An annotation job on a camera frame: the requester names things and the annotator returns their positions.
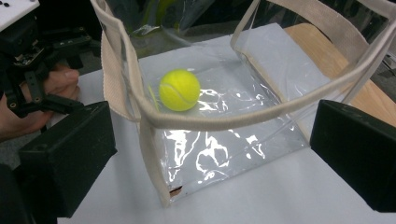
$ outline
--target yellow tennis ball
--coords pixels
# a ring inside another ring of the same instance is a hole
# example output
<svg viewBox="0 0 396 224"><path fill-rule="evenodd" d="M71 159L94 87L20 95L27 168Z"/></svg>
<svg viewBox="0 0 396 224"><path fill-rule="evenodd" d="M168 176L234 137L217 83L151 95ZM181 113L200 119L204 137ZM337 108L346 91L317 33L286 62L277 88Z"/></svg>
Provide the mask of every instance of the yellow tennis ball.
<svg viewBox="0 0 396 224"><path fill-rule="evenodd" d="M175 69L161 79L159 94L161 101L169 109L185 111L198 102L200 89L195 74L185 69Z"/></svg>

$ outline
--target plastic sheet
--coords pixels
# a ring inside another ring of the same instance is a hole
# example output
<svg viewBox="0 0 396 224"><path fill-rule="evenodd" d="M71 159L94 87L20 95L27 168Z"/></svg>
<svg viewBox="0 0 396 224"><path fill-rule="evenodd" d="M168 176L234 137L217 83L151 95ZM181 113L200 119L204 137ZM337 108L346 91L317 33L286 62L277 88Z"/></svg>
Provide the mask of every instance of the plastic sheet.
<svg viewBox="0 0 396 224"><path fill-rule="evenodd" d="M230 41L227 35L140 59L147 97L163 113L196 117L237 116L280 104L276 92ZM276 23L244 33L241 43L288 99L330 81ZM201 83L198 104L186 112L171 111L159 100L160 79L176 68L193 72ZM285 115L223 132L157 130L156 148L175 195L172 200L307 147L296 119Z"/></svg>
<svg viewBox="0 0 396 224"><path fill-rule="evenodd" d="M138 124L164 206L307 147L318 100L348 103L395 36L384 1L95 1L105 97ZM177 68L201 83L185 112L158 97Z"/></svg>

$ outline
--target table surface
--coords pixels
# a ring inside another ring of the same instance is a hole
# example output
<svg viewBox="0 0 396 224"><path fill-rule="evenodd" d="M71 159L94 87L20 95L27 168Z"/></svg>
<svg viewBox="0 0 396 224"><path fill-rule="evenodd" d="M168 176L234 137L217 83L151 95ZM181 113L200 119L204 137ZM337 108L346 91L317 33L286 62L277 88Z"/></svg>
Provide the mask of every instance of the table surface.
<svg viewBox="0 0 396 224"><path fill-rule="evenodd" d="M339 64L339 68L330 69L341 69L346 62L341 60ZM79 85L79 100L85 105L104 100L101 70L81 77ZM395 104L374 83L367 83L356 98L354 106L396 126ZM118 153L73 217L59 218L59 223L396 222L396 214L373 211L310 148L201 189L163 208L146 172L135 124L113 112L112 121Z"/></svg>
<svg viewBox="0 0 396 224"><path fill-rule="evenodd" d="M334 78L348 65L347 59L316 27L299 24L285 30L325 76ZM351 104L396 127L395 102L382 92L372 80L367 81Z"/></svg>

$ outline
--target wooden board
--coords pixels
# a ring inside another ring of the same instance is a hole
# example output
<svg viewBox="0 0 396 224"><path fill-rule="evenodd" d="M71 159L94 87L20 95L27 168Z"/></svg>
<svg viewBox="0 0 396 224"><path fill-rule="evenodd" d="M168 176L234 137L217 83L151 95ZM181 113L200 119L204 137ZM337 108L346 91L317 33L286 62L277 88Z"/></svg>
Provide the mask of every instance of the wooden board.
<svg viewBox="0 0 396 224"><path fill-rule="evenodd" d="M285 31L314 61L323 75L336 78L348 65L347 59L315 26L307 23L286 28ZM369 80L351 104L396 127L396 104Z"/></svg>

